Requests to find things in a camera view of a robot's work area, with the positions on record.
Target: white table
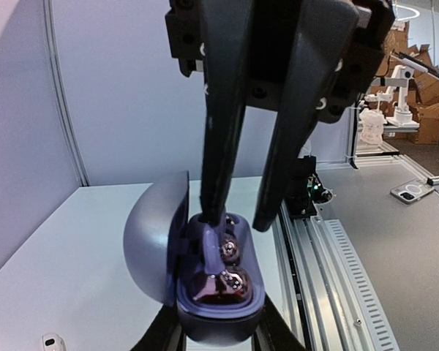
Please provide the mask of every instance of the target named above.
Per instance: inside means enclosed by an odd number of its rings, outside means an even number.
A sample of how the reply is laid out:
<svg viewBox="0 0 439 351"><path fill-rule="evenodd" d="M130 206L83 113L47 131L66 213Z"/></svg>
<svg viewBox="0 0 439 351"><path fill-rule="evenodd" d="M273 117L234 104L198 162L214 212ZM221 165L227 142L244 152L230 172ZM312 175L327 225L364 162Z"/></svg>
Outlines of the white table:
<svg viewBox="0 0 439 351"><path fill-rule="evenodd" d="M259 183L235 179L228 211L252 222ZM12 256L0 270L0 351L38 350L48 332L59 334L67 351L128 351L136 344L161 305L130 278L122 236L148 186L80 188ZM191 182L190 216L200 211L199 194L200 183ZM253 235L267 293L282 310L272 232ZM249 349L244 343L229 350ZM213 349L189 341L188 350Z"/></svg>

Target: black mechanical device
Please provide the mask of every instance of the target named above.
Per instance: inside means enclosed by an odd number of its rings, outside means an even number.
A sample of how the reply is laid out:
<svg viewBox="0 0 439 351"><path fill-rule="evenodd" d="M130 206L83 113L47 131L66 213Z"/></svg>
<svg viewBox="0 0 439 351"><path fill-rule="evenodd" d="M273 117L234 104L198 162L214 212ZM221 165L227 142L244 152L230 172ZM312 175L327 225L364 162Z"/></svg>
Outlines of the black mechanical device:
<svg viewBox="0 0 439 351"><path fill-rule="evenodd" d="M319 121L337 122L365 92L394 22L387 0L170 0L172 56L203 71L206 128L200 201L218 223L246 106L277 111L253 227L270 228L294 160Z"/></svg>

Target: case lid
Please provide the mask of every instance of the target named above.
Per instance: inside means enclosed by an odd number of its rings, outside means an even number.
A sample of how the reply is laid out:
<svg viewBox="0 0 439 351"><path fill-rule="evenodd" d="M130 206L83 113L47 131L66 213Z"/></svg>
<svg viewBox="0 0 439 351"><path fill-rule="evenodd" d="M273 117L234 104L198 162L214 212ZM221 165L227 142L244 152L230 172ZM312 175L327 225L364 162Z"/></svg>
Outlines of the case lid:
<svg viewBox="0 0 439 351"><path fill-rule="evenodd" d="M170 174L138 199L125 225L124 255L130 275L148 296L173 306L178 256L189 211L189 173Z"/></svg>

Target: earbud case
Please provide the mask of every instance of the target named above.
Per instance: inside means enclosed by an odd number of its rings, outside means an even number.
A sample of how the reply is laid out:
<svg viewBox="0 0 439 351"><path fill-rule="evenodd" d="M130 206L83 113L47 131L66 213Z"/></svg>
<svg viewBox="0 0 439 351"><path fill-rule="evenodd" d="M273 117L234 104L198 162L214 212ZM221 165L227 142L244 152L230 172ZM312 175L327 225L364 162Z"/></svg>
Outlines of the earbud case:
<svg viewBox="0 0 439 351"><path fill-rule="evenodd" d="M249 224L241 216L227 215L234 226L221 221L213 227L199 215L188 221L189 173L179 172L161 178L141 195L124 230L125 261L136 285L154 300L176 306L188 337L214 346L230 346L249 338L265 301ZM189 284L193 274L203 269L202 238L225 230L241 247L239 267L250 277L252 298L238 305L198 303L189 294Z"/></svg>

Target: white plastic bag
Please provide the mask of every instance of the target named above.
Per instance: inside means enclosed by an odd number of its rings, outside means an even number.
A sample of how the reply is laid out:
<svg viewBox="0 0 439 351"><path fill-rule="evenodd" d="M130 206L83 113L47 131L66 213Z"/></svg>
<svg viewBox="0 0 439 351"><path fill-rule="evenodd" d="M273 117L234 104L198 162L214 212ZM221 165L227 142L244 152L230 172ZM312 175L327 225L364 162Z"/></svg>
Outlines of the white plastic bag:
<svg viewBox="0 0 439 351"><path fill-rule="evenodd" d="M381 145L383 142L383 125L385 118L378 110L368 110L367 108L359 114L359 118L363 124L363 130L360 139L370 145Z"/></svg>

